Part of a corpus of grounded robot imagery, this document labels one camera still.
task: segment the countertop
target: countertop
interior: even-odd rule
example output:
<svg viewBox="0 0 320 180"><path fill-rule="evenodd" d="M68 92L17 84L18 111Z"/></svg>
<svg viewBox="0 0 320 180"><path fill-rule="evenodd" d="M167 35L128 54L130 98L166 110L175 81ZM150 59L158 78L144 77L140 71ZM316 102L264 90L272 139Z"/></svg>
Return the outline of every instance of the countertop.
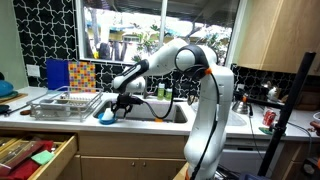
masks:
<svg viewBox="0 0 320 180"><path fill-rule="evenodd" d="M47 93L46 88L26 87L18 90L20 93L27 93L28 96L11 102L8 105L11 109L19 108L42 94ZM117 94L104 93L102 100L115 99ZM102 125L93 117L94 112L89 115L84 122L76 120L59 121L59 120L36 120L34 117L21 116L19 112L12 113L9 117L0 116L0 128L10 129L34 129L34 130L51 130L51 131L105 131L105 132L129 132L129 133L149 133L149 134L168 134L168 135L189 135L194 119L195 111L186 102L177 102L187 118L187 123L157 123L157 122L139 122L139 121L116 121L111 125ZM258 127L266 127L262 124L263 109L259 106L253 107L253 117L251 118L252 129L256 138L270 139L270 135L262 133ZM310 128L309 123L313 120L312 111L294 110L291 114L289 122L299 125L303 128ZM227 137L229 138L252 138L251 126L247 115L240 115L232 110L229 113L228 125L226 126ZM320 140L315 132L310 132L314 140ZM287 125L286 136L283 140L300 140L308 141L308 135L293 127Z"/></svg>

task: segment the bottle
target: bottle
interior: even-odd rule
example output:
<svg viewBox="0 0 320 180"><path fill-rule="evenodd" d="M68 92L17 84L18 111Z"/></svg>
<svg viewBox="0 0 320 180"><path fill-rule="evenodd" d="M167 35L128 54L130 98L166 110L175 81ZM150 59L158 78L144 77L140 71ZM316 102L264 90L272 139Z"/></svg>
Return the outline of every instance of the bottle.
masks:
<svg viewBox="0 0 320 180"><path fill-rule="evenodd" d="M170 101L170 100L171 100L171 97L172 97L172 89L168 88L168 89L166 89L165 99L166 99L167 101Z"/></svg>
<svg viewBox="0 0 320 180"><path fill-rule="evenodd" d="M164 97L164 84L159 83L157 99L158 100L163 100L163 97Z"/></svg>

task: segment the dish rack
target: dish rack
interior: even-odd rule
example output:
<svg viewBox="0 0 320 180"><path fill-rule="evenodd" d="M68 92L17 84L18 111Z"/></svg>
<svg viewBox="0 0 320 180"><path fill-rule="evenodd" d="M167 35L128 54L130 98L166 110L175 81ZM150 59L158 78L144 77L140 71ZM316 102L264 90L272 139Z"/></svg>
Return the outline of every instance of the dish rack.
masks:
<svg viewBox="0 0 320 180"><path fill-rule="evenodd" d="M27 104L31 117L83 122L101 103L102 89L63 86L39 96Z"/></svg>

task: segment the tile backsplash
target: tile backsplash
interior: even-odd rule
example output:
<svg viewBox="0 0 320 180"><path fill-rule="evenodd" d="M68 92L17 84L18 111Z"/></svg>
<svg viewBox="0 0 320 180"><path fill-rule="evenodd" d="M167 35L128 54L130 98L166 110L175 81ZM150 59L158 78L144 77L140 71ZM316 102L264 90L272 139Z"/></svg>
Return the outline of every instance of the tile backsplash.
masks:
<svg viewBox="0 0 320 180"><path fill-rule="evenodd" d="M64 61L78 61L76 35L76 11L74 0L14 0L17 27L25 64L40 66L40 77L28 76L30 86L47 87L46 60L48 58ZM112 79L125 68L123 64L95 63L96 87L105 92L116 92ZM265 90L261 83L270 80L282 88L281 96L288 94L295 78L294 74L253 70L233 65L235 87L245 84L245 90L254 98L263 99ZM154 91L159 82L166 87L179 77L178 72L164 76L148 77L148 91ZM306 84L319 85L319 77L309 77ZM182 76L177 83L175 93L186 97L191 87L191 94L197 94L200 83Z"/></svg>

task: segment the metal stand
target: metal stand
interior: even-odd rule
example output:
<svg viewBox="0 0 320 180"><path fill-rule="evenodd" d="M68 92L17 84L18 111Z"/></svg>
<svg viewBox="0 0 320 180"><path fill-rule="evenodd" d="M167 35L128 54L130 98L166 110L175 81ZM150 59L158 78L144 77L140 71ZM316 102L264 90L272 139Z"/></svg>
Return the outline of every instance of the metal stand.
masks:
<svg viewBox="0 0 320 180"><path fill-rule="evenodd" d="M311 64L313 62L315 55L316 53L314 52L306 52L304 54L300 68L298 70L298 73L293 81L293 85L289 92L288 100L285 103L284 107L281 109L279 121L275 125L274 133L273 133L272 139L270 140L270 144L263 158L263 161L261 163L258 176L265 176L268 171L268 168L270 166L274 153L280 142L281 136L286 131L286 125L290 118L292 109L303 87L304 81L308 75L309 69L311 67Z"/></svg>

